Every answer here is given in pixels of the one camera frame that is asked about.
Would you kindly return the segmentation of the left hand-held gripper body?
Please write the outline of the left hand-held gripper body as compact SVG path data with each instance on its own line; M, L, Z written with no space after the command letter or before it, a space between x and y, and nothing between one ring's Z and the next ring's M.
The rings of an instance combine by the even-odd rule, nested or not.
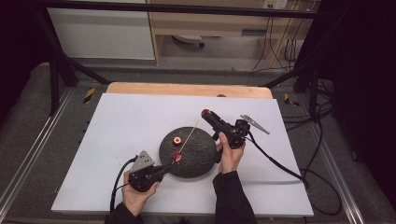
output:
M130 169L128 183L139 192L147 192L155 182L163 180L164 174L165 169L156 165L147 151L142 151Z

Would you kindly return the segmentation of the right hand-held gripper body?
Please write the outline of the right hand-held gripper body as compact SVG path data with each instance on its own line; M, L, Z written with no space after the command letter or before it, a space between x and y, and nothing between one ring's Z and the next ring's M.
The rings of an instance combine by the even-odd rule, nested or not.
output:
M260 131L269 134L270 132L264 129L256 120L252 119L249 115L241 115L241 119L231 125L230 136L228 138L229 146L232 149L241 147L245 143L245 138L249 134L250 126L253 126ZM219 133L214 134L214 140L219 139Z

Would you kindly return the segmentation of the thin wooden skewer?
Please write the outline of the thin wooden skewer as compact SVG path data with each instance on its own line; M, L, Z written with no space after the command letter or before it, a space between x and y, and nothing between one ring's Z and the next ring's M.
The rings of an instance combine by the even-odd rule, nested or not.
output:
M178 150L178 152L180 152L181 155L182 155L182 150L184 149L184 147L185 147L185 146L187 145L187 143L189 142L189 140L190 140L190 138L191 138L191 136L192 136L194 130L196 129L197 125L198 125L198 122L195 123L195 125L194 125L193 128L191 129L191 132L190 132L189 135L187 136L185 142L183 143L183 145L181 146L181 148Z

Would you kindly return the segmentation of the black round plate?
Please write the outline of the black round plate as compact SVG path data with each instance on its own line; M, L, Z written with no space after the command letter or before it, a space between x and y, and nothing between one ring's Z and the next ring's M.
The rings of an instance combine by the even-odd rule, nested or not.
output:
M172 163L173 154L178 151L193 127L181 127L173 130L162 140L159 149L160 161L163 165L173 164L171 175L180 178L196 178L208 173L217 158L217 145L207 132L196 128L182 150L179 162ZM175 137L181 138L181 144L173 143Z

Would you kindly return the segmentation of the person's left hand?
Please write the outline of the person's left hand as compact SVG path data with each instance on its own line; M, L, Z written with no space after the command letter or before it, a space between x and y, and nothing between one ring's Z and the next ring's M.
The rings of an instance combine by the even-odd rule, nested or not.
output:
M148 191L146 192L139 192L136 191L131 187L129 184L129 175L130 172L127 171L123 174L123 183L124 186L121 188L122 192L122 202L127 207L127 209L137 217L142 209L144 208L146 202L148 201L149 197L154 195L159 187L160 183L155 182Z

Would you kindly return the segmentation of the person's right hand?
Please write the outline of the person's right hand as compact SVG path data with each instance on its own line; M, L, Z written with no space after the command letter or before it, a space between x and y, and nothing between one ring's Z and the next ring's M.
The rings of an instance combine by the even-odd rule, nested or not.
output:
M227 174L237 170L238 164L244 155L245 145L243 144L241 147L232 149L229 146L226 135L219 133L217 151L222 151L219 163L219 172L221 174Z

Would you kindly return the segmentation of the wooden table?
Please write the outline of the wooden table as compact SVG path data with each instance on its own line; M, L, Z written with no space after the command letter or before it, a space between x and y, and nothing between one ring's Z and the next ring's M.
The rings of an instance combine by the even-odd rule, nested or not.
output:
M247 87L238 85L195 85L171 83L113 82L108 85L106 93L188 95L260 98L272 99L268 88Z

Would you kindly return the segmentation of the white board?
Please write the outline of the white board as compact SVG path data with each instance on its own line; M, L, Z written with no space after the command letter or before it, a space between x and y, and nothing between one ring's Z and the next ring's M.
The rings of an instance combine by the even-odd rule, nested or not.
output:
M312 216L304 184L295 178L299 168L276 100L116 93L102 95L52 211L108 212L121 166L141 151L157 160L161 141L178 127L198 122L197 128L210 132L201 117L206 108L229 123L249 115L270 132L251 129L255 140L246 145L237 169L255 214Z

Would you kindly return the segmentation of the yellow black tape strip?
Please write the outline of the yellow black tape strip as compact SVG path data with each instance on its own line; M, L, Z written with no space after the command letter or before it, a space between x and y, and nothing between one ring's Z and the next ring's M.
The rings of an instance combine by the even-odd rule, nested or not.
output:
M85 98L84 98L84 100L83 100L83 104L88 104L88 103L90 102L90 100L91 100L91 98L92 98L92 96L93 96L95 90L96 90L96 88L90 88L90 89L87 91L86 96L85 96Z
M287 93L284 93L284 103L287 105L300 106L298 102L293 102Z

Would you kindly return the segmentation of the white chair base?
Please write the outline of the white chair base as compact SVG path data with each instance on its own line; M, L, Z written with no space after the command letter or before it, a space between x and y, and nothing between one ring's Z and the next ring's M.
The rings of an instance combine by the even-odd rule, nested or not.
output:
M199 48L203 48L205 43L199 35L174 35L174 38L178 41L197 45Z

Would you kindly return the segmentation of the light wooden desk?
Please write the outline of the light wooden desk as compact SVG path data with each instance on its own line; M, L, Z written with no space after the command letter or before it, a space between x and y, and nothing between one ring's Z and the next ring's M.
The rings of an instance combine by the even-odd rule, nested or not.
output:
M149 4L210 7L263 8L264 0L147 0ZM288 0L284 9L307 11L314 4L306 0ZM172 35L206 37L245 37L255 41L258 56L269 67L279 65L281 50L289 41L302 42L310 29L310 19L179 14L150 12L148 14L155 61L163 56L163 41Z

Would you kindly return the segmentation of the dark curtain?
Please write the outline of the dark curtain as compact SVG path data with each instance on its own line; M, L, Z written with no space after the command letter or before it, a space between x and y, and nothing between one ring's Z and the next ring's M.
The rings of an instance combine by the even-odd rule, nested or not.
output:
M0 124L21 96L31 71L49 59L25 0L0 0Z
M321 72L352 147L396 209L396 0L322 0L337 15Z

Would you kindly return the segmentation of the white cabinet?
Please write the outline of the white cabinet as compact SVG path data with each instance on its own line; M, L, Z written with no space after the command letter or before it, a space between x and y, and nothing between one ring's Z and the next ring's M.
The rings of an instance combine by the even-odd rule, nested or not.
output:
M49 8L64 52L73 58L155 58L143 12Z

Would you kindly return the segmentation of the aluminium floor rail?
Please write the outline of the aluminium floor rail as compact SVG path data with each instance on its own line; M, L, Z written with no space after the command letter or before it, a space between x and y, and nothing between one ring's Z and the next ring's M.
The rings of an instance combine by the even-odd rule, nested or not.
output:
M7 215L7 212L10 209L11 205L13 204L15 198L17 197L21 189L21 186L23 185L25 179L31 172L32 167L35 164L35 161L37 160L39 154L41 153L41 150L46 145L54 127L56 126L59 118L64 112L64 109L66 108L69 102L70 95L74 92L74 90L75 90L74 88L67 88L64 91L60 99L59 107L46 120L46 123L44 124L43 128L41 129L35 141L33 142L32 146L30 147L27 155L22 161L16 174L11 179L4 193L0 196L0 222Z
M330 148L328 147L327 142L325 141L324 136L322 136L322 131L319 128L319 125L314 123L310 125L313 134L320 142L319 151L323 162L326 166L326 169L330 175L332 183L335 188L338 190L344 211L349 220L350 224L364 224L364 218L361 214L359 207L357 206L352 193L345 181L341 170L339 169L334 156L332 155Z

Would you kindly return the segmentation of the black metal frame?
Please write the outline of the black metal frame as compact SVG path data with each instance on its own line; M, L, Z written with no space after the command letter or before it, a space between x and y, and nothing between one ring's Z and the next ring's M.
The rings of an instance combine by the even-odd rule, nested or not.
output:
M209 14L227 16L250 16L250 17L272 17L272 18L297 18L297 19L329 19L329 12L285 10L285 9L255 9L246 7L210 7L210 6L187 6L169 4L146 4L146 3L120 3L120 2L94 2L73 0L33 0L29 8L35 18L38 28L46 37L52 54L50 64L50 86L51 86L51 113L59 106L59 90L57 74L60 74L67 86L76 86L78 79L72 70L76 68L79 72L108 85L110 80L100 77L82 64L71 59L64 53L55 31L42 16L47 8L88 9L88 10L110 10L110 11L133 11L133 12L159 12L179 14Z

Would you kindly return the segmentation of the white wall socket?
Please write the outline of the white wall socket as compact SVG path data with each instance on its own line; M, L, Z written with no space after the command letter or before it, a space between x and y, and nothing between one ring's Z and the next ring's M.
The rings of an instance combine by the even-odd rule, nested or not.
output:
M288 0L264 0L263 8L269 9L284 9Z

